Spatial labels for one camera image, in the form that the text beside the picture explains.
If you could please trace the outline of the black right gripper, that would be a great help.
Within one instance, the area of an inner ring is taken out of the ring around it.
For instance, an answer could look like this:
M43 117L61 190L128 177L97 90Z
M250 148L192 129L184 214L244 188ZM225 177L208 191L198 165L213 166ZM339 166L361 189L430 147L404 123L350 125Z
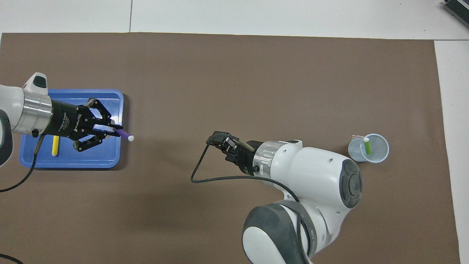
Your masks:
M240 140L238 137L233 136L229 132L214 131L211 136L206 140L206 144L211 146L224 145L227 140L237 142ZM253 147L253 151L249 151L246 147L239 145L237 146L226 146L223 150L223 154L226 155L225 161L231 162L239 167L240 171L244 174L253 174L254 165L253 158L257 149L262 145L262 142L247 142L248 145Z

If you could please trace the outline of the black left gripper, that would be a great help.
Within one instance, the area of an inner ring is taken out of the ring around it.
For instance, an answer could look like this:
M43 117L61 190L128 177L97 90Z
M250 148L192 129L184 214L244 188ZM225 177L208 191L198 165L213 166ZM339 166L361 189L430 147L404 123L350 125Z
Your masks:
M113 122L111 113L96 98L89 98L86 106L76 106L57 100L52 100L51 103L52 117L49 122L49 134L73 140L73 147L78 152L102 144L107 137L120 137L116 132L92 128L91 124L123 129L122 125ZM90 109L97 110L101 117L96 117Z

